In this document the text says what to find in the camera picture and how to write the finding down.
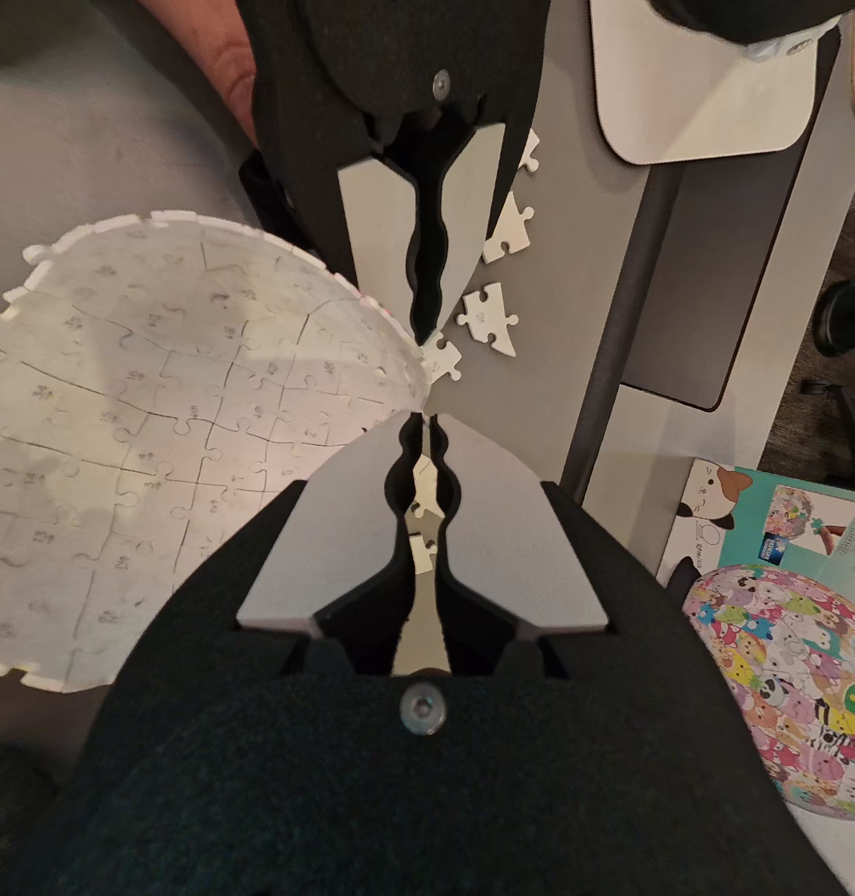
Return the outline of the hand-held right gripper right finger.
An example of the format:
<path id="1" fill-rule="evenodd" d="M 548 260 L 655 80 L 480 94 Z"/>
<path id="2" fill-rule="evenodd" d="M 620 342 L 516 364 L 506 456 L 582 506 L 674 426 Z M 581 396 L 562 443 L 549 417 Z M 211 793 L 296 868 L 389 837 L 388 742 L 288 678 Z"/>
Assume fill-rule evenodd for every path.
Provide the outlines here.
<path id="1" fill-rule="evenodd" d="M 608 624 L 541 480 L 448 414 L 431 419 L 444 582 L 519 633 L 597 633 Z"/>

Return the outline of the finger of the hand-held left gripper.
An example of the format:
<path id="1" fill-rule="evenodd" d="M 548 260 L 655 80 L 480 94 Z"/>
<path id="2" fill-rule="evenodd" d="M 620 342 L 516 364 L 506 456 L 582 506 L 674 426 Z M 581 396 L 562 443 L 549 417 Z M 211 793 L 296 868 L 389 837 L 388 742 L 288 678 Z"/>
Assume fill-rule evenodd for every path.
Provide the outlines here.
<path id="1" fill-rule="evenodd" d="M 391 161 L 371 155 L 340 170 L 340 189 L 358 290 L 415 337 L 420 241 L 415 181 Z"/>
<path id="2" fill-rule="evenodd" d="M 444 173 L 440 217 L 446 256 L 439 286 L 441 306 L 435 330 L 442 330 L 482 255 L 493 204 L 505 124 L 475 129 Z"/>

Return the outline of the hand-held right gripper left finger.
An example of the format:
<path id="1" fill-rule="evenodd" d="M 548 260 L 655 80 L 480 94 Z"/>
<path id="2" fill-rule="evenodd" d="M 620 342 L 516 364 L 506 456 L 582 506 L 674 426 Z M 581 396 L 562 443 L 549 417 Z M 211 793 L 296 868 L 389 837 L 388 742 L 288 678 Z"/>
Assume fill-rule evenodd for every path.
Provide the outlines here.
<path id="1" fill-rule="evenodd" d="M 424 418 L 395 413 L 322 464 L 239 608 L 245 629 L 382 640 L 399 633 L 414 591 L 406 514 Z"/>

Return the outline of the colourful puzzle ball box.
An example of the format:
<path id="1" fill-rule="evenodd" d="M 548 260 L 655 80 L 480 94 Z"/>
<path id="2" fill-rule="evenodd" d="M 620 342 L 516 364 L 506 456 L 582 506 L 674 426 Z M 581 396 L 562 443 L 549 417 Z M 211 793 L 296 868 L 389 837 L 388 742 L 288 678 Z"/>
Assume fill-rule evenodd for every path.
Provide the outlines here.
<path id="1" fill-rule="evenodd" d="M 855 491 L 695 458 L 657 579 L 785 801 L 855 822 Z"/>

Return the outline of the partly built white puzzle ball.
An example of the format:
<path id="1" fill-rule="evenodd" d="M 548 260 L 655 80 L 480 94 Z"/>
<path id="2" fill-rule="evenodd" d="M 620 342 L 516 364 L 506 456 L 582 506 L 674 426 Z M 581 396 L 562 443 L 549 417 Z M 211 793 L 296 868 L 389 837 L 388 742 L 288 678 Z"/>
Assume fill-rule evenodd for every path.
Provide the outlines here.
<path id="1" fill-rule="evenodd" d="M 187 577 L 430 391 L 421 349 L 302 249 L 187 210 L 23 250 L 0 309 L 0 677 L 113 682 Z"/>

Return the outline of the dark grey table flap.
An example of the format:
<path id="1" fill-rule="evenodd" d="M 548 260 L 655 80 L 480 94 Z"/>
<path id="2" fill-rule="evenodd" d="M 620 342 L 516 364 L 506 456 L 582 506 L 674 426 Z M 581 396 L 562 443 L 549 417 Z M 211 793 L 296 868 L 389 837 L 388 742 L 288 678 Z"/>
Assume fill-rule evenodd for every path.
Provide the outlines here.
<path id="1" fill-rule="evenodd" d="M 819 41 L 813 111 L 793 145 L 681 166 L 622 385 L 703 411 L 719 405 L 840 43 L 838 28 Z"/>

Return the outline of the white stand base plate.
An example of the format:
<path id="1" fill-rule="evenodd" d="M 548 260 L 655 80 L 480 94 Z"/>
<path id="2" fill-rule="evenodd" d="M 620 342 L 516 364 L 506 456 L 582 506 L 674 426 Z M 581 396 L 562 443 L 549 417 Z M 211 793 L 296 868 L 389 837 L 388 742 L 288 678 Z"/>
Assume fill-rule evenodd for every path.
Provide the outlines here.
<path id="1" fill-rule="evenodd" d="M 782 151 L 810 123 L 817 46 L 839 21 L 745 47 L 670 23 L 648 2 L 590 1 L 603 136 L 640 166 Z"/>

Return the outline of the black wheeled chair base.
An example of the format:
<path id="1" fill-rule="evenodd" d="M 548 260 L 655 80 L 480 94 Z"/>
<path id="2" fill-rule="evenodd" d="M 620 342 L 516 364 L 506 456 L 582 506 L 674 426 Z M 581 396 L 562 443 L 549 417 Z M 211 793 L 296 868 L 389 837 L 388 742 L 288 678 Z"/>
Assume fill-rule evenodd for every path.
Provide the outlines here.
<path id="1" fill-rule="evenodd" d="M 855 281 L 839 281 L 827 288 L 814 307 L 812 323 L 814 347 L 821 356 L 841 357 L 855 350 Z M 806 396 L 831 397 L 847 440 L 855 446 L 855 400 L 848 387 L 804 379 L 799 392 Z"/>

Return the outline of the person's left hand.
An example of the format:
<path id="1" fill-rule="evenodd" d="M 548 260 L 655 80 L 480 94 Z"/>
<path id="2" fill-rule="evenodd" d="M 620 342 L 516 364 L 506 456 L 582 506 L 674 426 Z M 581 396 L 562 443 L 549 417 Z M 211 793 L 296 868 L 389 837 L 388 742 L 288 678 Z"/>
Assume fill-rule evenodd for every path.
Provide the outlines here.
<path id="1" fill-rule="evenodd" d="M 234 1 L 142 1 L 142 6 L 187 51 L 255 148 L 256 66 Z"/>

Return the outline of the puzzle pieces group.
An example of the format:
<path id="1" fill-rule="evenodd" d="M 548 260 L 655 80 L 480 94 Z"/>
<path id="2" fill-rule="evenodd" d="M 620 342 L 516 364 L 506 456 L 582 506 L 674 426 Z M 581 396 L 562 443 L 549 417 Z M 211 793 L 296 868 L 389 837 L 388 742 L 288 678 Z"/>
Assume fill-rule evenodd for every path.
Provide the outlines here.
<path id="1" fill-rule="evenodd" d="M 440 197 L 438 209 L 442 227 L 441 234 L 444 238 L 442 242 L 444 259 L 440 263 L 437 277 L 440 297 L 439 312 L 442 301 L 439 280 L 446 256 L 446 238 L 440 217 Z M 526 224 L 533 216 L 533 208 L 525 207 L 521 210 L 515 201 L 513 193 L 508 191 L 502 201 L 499 217 L 493 226 L 490 225 L 489 219 L 487 240 L 479 261 L 489 264 L 499 261 L 505 254 L 521 252 L 527 249 L 530 246 L 530 240 Z M 464 289 L 459 300 L 464 302 L 465 310 L 456 316 L 456 321 L 459 325 L 466 326 L 470 337 L 476 342 L 490 345 L 493 350 L 507 357 L 515 357 L 516 351 L 511 342 L 509 328 L 517 324 L 519 318 L 506 311 L 500 283 L 492 282 L 470 293 L 466 293 Z M 433 332 L 422 349 L 425 373 L 431 384 L 444 376 L 450 376 L 453 380 L 458 380 L 461 377 L 461 373 L 457 368 L 461 360 L 461 353 L 443 335 L 441 330 L 434 329 L 437 315 L 433 324 Z"/>

